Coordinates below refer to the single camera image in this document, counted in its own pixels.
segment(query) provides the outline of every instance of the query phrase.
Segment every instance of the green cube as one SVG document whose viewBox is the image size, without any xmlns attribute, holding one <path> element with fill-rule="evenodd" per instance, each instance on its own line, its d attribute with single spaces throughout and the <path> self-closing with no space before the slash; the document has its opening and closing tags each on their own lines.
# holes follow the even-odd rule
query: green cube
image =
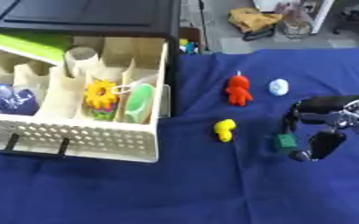
<svg viewBox="0 0 359 224">
<path fill-rule="evenodd" d="M 297 150 L 297 141 L 293 134 L 279 134 L 275 138 L 275 147 L 278 153 L 289 154 Z"/>
</svg>

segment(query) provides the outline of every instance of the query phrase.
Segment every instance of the basket handle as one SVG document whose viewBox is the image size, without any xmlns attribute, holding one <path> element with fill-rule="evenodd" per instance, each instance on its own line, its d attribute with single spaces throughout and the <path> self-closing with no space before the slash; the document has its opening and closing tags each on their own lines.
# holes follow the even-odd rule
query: basket handle
<svg viewBox="0 0 359 224">
<path fill-rule="evenodd" d="M 64 137 L 59 147 L 59 152 L 57 154 L 45 153 L 45 152 L 36 152 L 36 151 L 21 151 L 15 150 L 15 145 L 18 142 L 20 135 L 12 134 L 5 148 L 1 151 L 1 154 L 6 156 L 23 156 L 23 157 L 43 157 L 43 158 L 63 158 L 65 152 L 67 151 L 67 146 L 69 145 L 69 138 Z"/>
</svg>

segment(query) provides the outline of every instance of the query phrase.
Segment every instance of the red toy figure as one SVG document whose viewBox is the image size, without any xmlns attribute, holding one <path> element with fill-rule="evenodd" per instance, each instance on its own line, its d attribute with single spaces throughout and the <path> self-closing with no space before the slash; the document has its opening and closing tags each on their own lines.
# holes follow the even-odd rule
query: red toy figure
<svg viewBox="0 0 359 224">
<path fill-rule="evenodd" d="M 249 88 L 249 80 L 238 71 L 236 76 L 229 79 L 229 84 L 226 88 L 226 93 L 229 94 L 229 103 L 245 106 L 246 102 L 253 101 L 253 96 L 248 91 Z"/>
</svg>

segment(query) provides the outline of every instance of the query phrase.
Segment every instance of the gray floor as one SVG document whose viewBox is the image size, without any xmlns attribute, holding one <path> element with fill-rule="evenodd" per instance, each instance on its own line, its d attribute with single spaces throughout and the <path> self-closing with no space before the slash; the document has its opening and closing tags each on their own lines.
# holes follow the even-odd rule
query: gray floor
<svg viewBox="0 0 359 224">
<path fill-rule="evenodd" d="M 326 23 L 319 34 L 302 40 L 288 39 L 278 32 L 272 38 L 244 42 L 241 33 L 227 21 L 229 10 L 241 7 L 252 7 L 251 0 L 203 0 L 205 3 L 205 18 L 209 48 L 212 52 L 251 53 L 259 49 L 293 49 L 293 48 L 347 48 L 359 47 L 359 30 L 343 31 L 341 35 L 334 35 L 331 27 L 334 14 L 345 5 L 338 1 L 331 10 Z M 201 15 L 198 0 L 182 0 L 181 24 L 193 25 L 201 28 Z"/>
</svg>

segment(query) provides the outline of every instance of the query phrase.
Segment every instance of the toy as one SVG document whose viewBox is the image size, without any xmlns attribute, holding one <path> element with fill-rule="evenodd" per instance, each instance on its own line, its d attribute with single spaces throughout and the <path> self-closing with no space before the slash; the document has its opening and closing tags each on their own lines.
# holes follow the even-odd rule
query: toy
<svg viewBox="0 0 359 224">
<path fill-rule="evenodd" d="M 279 134 L 275 138 L 275 147 L 278 153 L 290 154 L 297 150 L 297 141 L 293 133 Z"/>
<path fill-rule="evenodd" d="M 229 103 L 245 106 L 246 102 L 253 101 L 253 96 L 248 91 L 249 88 L 249 80 L 238 71 L 236 76 L 229 79 L 229 84 L 226 88 L 226 93 L 229 94 Z"/>
<path fill-rule="evenodd" d="M 111 121 L 116 115 L 118 95 L 113 93 L 116 83 L 96 80 L 87 86 L 84 102 L 96 120 Z"/>
<path fill-rule="evenodd" d="M 236 128 L 236 122 L 231 119 L 226 119 L 224 121 L 218 122 L 214 126 L 214 131 L 218 134 L 219 140 L 224 143 L 227 143 L 233 139 L 233 134 L 231 130 Z"/>
<path fill-rule="evenodd" d="M 0 84 L 0 114 L 33 116 L 39 105 L 29 89 L 15 93 L 13 87 Z"/>
<path fill-rule="evenodd" d="M 289 85 L 286 80 L 273 80 L 269 86 L 270 93 L 276 96 L 286 95 L 288 93 Z"/>
<path fill-rule="evenodd" d="M 127 123 L 143 123 L 151 114 L 155 87 L 143 83 L 129 96 L 125 106 L 124 120 Z"/>
<path fill-rule="evenodd" d="M 186 38 L 182 38 L 179 40 L 179 49 L 182 53 L 188 53 L 188 54 L 199 53 L 198 44 L 191 42 Z"/>
</svg>

